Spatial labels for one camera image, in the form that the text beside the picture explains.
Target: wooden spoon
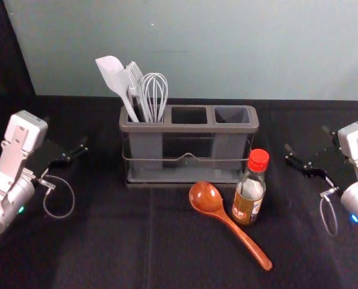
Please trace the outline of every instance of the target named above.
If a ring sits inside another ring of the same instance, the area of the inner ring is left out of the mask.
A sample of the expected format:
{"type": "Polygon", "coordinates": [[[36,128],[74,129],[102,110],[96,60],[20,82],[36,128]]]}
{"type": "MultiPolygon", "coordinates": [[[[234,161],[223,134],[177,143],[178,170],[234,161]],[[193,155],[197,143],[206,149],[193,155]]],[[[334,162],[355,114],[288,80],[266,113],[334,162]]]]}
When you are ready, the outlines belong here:
{"type": "Polygon", "coordinates": [[[192,207],[200,213],[206,214],[225,223],[245,244],[259,264],[267,271],[273,264],[261,248],[243,232],[226,214],[223,199],[219,191],[208,182],[198,182],[190,189],[190,202],[192,207]]]}

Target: utensil holder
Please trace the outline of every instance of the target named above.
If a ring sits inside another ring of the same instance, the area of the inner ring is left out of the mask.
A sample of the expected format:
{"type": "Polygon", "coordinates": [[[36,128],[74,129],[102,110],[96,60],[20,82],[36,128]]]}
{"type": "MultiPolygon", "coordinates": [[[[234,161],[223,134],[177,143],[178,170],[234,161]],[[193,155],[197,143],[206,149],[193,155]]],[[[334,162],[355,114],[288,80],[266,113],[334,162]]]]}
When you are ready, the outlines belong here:
{"type": "Polygon", "coordinates": [[[127,185],[236,184],[259,128],[246,105],[166,105],[161,123],[120,113],[127,185]]]}

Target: utensil handle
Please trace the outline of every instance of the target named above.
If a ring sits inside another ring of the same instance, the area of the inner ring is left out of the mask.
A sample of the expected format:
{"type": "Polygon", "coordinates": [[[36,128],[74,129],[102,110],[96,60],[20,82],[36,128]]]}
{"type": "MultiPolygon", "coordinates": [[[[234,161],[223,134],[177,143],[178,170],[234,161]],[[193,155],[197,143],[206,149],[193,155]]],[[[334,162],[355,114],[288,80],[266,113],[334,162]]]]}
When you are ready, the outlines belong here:
{"type": "Polygon", "coordinates": [[[218,217],[239,237],[264,270],[269,271],[272,269],[273,263],[271,260],[262,249],[228,217],[224,210],[219,212],[218,217]]]}

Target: cable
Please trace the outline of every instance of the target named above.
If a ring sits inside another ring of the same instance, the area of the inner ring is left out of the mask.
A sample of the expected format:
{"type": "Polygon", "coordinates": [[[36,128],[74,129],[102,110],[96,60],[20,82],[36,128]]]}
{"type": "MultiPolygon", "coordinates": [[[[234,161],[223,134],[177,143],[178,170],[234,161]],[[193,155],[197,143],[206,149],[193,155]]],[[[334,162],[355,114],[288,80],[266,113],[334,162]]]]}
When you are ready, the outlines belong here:
{"type": "Polygon", "coordinates": [[[329,233],[329,235],[330,235],[331,237],[336,237],[336,236],[338,235],[338,221],[336,220],[335,210],[334,210],[333,205],[332,205],[331,202],[330,202],[329,197],[323,196],[323,197],[321,198],[321,202],[320,202],[320,205],[319,205],[319,210],[320,210],[320,212],[321,212],[322,221],[323,221],[323,224],[324,224],[324,227],[325,227],[327,233],[329,233]],[[330,231],[329,226],[327,225],[326,219],[324,218],[324,214],[323,214],[323,200],[326,200],[326,202],[330,205],[331,212],[333,213],[334,225],[335,225],[335,231],[334,231],[334,233],[332,233],[332,232],[330,231]]]}
{"type": "Polygon", "coordinates": [[[45,175],[45,177],[58,179],[58,180],[64,182],[64,183],[68,186],[68,188],[69,188],[69,190],[70,190],[70,192],[71,192],[71,194],[72,194],[72,207],[70,208],[70,211],[69,211],[67,214],[63,215],[63,216],[56,216],[56,215],[52,214],[51,212],[49,212],[49,210],[46,208],[46,200],[47,200],[48,196],[49,196],[50,193],[51,193],[51,191],[48,191],[48,192],[45,194],[44,201],[42,202],[45,212],[46,212],[49,216],[51,216],[51,217],[53,217],[53,218],[55,218],[55,219],[65,219],[66,217],[69,217],[70,214],[73,213],[73,210],[75,209],[75,192],[73,191],[72,186],[71,186],[67,181],[65,181],[63,178],[60,178],[59,176],[45,175]]]}

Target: black tablecloth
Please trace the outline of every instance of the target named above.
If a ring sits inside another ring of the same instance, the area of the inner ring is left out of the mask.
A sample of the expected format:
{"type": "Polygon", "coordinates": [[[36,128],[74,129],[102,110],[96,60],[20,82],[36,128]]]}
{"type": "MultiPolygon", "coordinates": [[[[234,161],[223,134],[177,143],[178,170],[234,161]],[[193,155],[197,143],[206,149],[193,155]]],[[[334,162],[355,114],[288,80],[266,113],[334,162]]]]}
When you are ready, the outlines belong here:
{"type": "MultiPolygon", "coordinates": [[[[268,150],[271,161],[258,222],[245,231],[271,258],[272,271],[262,270],[228,228],[196,213],[188,189],[126,188],[118,99],[37,97],[14,106],[0,98],[0,141],[10,113],[23,108],[50,116],[47,137],[66,148],[84,134],[91,139],[88,155],[52,172],[74,188],[74,213],[51,219],[38,189],[0,236],[0,288],[358,288],[358,225],[333,198],[339,234],[325,232],[319,192],[327,187],[286,166],[283,148],[290,143],[308,156],[329,145],[320,127],[358,120],[358,102],[186,103],[256,107],[254,147],[268,150]]],[[[221,193],[229,210],[233,190],[221,193]]],[[[52,198],[70,201],[68,194],[52,198]]]]}

